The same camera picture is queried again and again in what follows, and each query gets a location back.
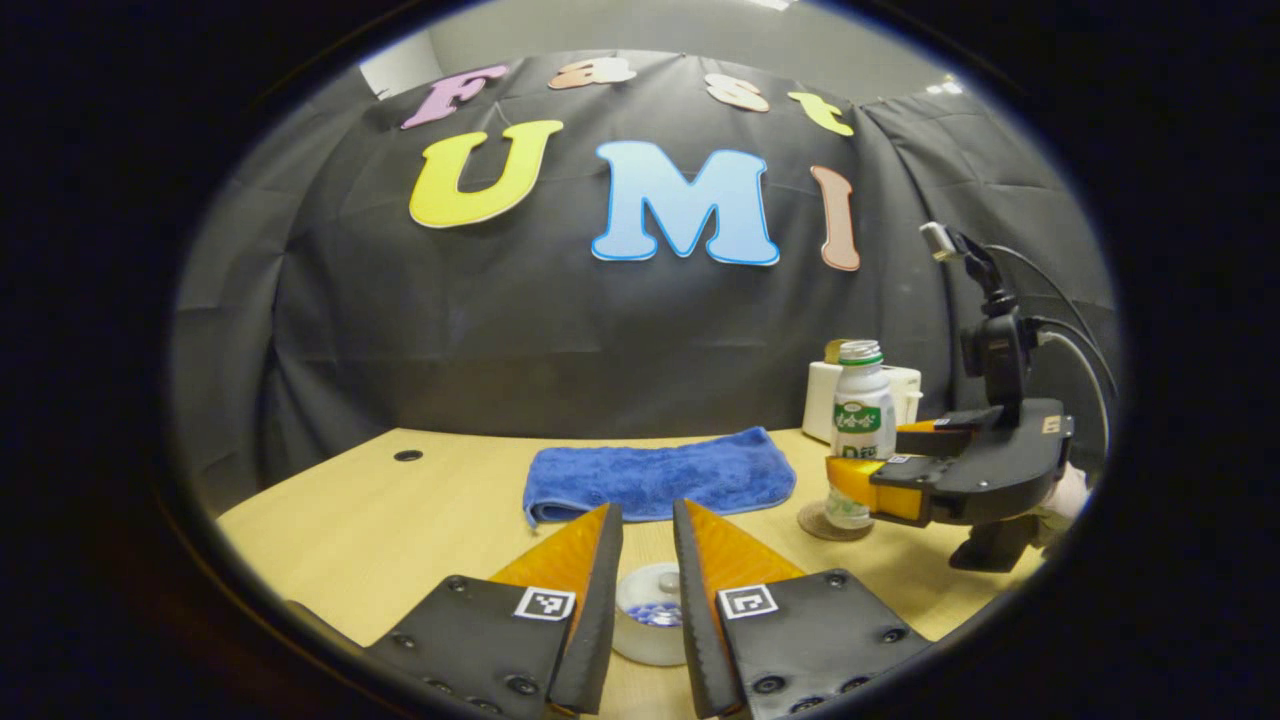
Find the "white green-label water bottle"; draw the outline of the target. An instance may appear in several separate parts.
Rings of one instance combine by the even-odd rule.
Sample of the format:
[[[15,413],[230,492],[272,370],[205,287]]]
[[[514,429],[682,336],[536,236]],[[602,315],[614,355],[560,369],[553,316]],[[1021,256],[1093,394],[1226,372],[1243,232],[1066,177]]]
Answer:
[[[883,354],[874,340],[842,340],[836,359],[840,375],[832,400],[829,455],[856,460],[887,460],[896,450],[896,407]],[[868,506],[829,482],[824,519],[841,541],[869,534]]]

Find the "white toaster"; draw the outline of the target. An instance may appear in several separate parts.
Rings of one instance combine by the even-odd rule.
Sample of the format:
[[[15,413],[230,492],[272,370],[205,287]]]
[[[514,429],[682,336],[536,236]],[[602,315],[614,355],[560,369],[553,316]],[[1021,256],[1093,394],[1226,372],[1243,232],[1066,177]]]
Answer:
[[[844,369],[837,364],[814,361],[808,370],[808,386],[801,429],[806,436],[829,445],[833,437],[835,389]],[[923,398],[922,373],[905,366],[883,366],[890,378],[890,392],[897,425],[918,419]]]

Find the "black backdrop cloth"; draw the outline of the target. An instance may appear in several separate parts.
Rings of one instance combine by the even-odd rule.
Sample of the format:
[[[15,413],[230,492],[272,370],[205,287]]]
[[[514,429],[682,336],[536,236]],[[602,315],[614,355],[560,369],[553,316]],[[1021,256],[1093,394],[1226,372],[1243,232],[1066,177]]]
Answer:
[[[212,514],[393,428],[631,439],[797,427],[809,364],[879,341],[923,416],[982,407],[980,319],[940,222],[995,246],[1030,315],[1083,322],[1126,379],[1075,190],[968,94],[823,100],[676,53],[552,88],[590,53],[378,100],[356,72],[279,117],[195,232],[170,340],[180,474]]]

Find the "white teacup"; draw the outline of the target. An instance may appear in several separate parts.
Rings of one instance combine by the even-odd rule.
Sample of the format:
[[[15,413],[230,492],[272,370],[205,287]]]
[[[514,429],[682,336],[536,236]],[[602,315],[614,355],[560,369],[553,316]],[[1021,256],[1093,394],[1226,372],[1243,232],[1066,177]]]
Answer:
[[[622,605],[616,611],[613,650],[648,666],[686,664],[684,611],[675,601]]]

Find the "round wooden coaster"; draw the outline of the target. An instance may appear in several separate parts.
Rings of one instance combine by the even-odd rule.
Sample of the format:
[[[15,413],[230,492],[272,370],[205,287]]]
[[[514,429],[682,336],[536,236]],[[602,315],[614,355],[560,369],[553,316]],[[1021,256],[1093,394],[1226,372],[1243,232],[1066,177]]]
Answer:
[[[854,542],[868,537],[874,530],[874,523],[861,527],[844,528],[835,525],[826,515],[826,503],[813,501],[804,505],[796,515],[799,527],[809,536],[829,542]]]

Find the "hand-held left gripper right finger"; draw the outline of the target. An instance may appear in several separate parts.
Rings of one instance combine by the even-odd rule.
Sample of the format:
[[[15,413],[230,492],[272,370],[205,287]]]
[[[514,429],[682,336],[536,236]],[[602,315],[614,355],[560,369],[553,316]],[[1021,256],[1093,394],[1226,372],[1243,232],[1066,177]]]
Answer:
[[[850,571],[804,571],[690,498],[673,534],[700,719],[815,719],[931,647]]]

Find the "blue towel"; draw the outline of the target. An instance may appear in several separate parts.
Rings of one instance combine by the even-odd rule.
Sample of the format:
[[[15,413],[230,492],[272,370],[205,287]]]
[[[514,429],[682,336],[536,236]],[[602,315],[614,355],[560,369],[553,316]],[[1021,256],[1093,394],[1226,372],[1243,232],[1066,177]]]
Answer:
[[[626,523],[666,521],[691,500],[732,515],[772,509],[797,474],[762,427],[662,448],[553,447],[534,455],[522,510],[530,527],[571,521],[612,503]]]

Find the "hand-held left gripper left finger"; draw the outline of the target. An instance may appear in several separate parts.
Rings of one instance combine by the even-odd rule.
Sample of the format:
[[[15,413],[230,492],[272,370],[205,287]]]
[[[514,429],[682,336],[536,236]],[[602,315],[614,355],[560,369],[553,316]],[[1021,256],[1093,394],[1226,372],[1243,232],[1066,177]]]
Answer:
[[[486,579],[447,577],[365,655],[492,716],[598,714],[622,543],[621,509],[603,503]]]

